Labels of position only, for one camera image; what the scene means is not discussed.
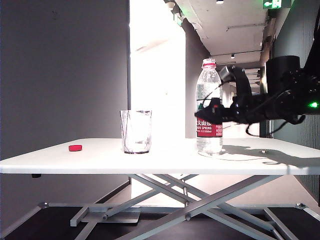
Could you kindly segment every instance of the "red label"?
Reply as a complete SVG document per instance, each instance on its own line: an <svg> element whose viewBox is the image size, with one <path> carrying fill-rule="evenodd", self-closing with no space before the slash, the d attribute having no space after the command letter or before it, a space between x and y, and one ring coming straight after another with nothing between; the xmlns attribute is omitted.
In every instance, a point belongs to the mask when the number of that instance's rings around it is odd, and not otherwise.
<svg viewBox="0 0 320 240"><path fill-rule="evenodd" d="M211 124L201 118L196 119L197 137L219 138L222 137L222 124Z"/></svg>

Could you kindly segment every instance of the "red bottle cap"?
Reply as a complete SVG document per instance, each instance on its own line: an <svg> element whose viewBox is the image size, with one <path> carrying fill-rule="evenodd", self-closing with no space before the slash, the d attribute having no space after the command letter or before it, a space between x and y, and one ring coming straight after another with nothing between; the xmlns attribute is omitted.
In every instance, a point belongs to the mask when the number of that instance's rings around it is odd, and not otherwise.
<svg viewBox="0 0 320 240"><path fill-rule="evenodd" d="M69 151L70 152L77 152L82 150L82 145L70 145Z"/></svg>
<svg viewBox="0 0 320 240"><path fill-rule="evenodd" d="M214 62L211 62L211 63L204 63L202 66L203 66L203 67L205 67L205 66L214 66L214 67L216 67L217 64L214 63Z"/></svg>

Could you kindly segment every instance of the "black cable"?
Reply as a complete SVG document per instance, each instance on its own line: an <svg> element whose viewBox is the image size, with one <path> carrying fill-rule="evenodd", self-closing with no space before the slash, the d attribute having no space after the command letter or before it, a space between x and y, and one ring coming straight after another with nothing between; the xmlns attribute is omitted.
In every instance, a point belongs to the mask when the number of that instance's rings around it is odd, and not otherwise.
<svg viewBox="0 0 320 240"><path fill-rule="evenodd" d="M270 102L271 100L273 100L274 98L276 98L278 96L278 94L280 94L282 91L279 91L277 93L275 93L273 96L271 96L269 99L267 99L266 101L264 101L263 103L261 103L259 106L255 107L254 109L252 109L251 111L247 112L245 114L245 116L248 116L250 114L255 113L257 110L259 110L260 108L262 108L264 105L266 105L268 102Z"/></svg>
<svg viewBox="0 0 320 240"><path fill-rule="evenodd" d="M230 125L230 126L226 126L226 127L222 128L222 129L227 129L227 128L230 128L230 127L235 126L235 125L240 125L240 123L236 123L236 124L233 124L233 125Z"/></svg>
<svg viewBox="0 0 320 240"><path fill-rule="evenodd" d="M313 39L316 39L318 30L319 30L319 20L320 20L320 7L318 9L318 13L317 13L316 19L315 19L314 31L313 31Z"/></svg>
<svg viewBox="0 0 320 240"><path fill-rule="evenodd" d="M222 87L222 85L224 85L224 84L226 84L226 83L230 83L230 82L232 82L232 81L233 81L233 79L232 79L232 80L228 80L228 81L223 81L221 84L219 84L219 86L217 86L212 92L210 92L210 93L203 99L202 105L205 104L205 100L207 100L207 98L208 98L215 90L217 90L218 88Z"/></svg>
<svg viewBox="0 0 320 240"><path fill-rule="evenodd" d="M277 129L273 130L272 132L267 133L266 135L270 135L270 134L274 134L274 133L278 132L278 131L279 131L280 129L282 129L287 123L288 123L288 121L284 121ZM250 135L250 136L253 136L253 137L260 137L259 135L253 135L253 134L251 134L251 133L249 132L249 128L250 128L251 125L252 125L252 123L248 125L248 127L247 127L246 130L245 130L245 133L248 134L248 135Z"/></svg>

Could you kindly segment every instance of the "gray wall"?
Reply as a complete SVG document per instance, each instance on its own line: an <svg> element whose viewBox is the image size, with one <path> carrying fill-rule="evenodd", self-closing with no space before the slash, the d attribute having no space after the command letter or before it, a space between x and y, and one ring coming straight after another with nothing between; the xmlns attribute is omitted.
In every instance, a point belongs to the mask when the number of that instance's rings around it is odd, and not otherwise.
<svg viewBox="0 0 320 240"><path fill-rule="evenodd" d="M197 81L202 71L203 59L208 58L210 53L186 18L183 20L182 27L185 31L185 137L195 138Z"/></svg>
<svg viewBox="0 0 320 240"><path fill-rule="evenodd" d="M313 31L319 0L295 0L276 39L276 57L295 55L303 67L313 43ZM274 121L274 129L283 121ZM320 149L320 116L310 115L300 125L287 124L274 134L274 138L295 144ZM314 198L319 199L319 176L303 176L301 181Z"/></svg>
<svg viewBox="0 0 320 240"><path fill-rule="evenodd" d="M119 138L128 32L127 0L1 0L1 159ZM94 202L127 180L2 175L1 229L38 202Z"/></svg>

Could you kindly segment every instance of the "plastic bottle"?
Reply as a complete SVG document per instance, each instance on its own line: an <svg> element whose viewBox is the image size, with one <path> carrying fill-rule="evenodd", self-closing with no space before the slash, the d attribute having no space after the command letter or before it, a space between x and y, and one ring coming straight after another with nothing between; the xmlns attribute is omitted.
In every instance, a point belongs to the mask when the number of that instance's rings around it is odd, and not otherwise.
<svg viewBox="0 0 320 240"><path fill-rule="evenodd" d="M220 98L220 102L222 101L223 93L222 87L219 87L220 84L221 80L216 71L216 60L214 58L204 59L202 72L196 84L196 105L198 110L208 106L211 98ZM196 145L198 153L211 157L221 151L222 144L222 124L214 125L197 118Z"/></svg>

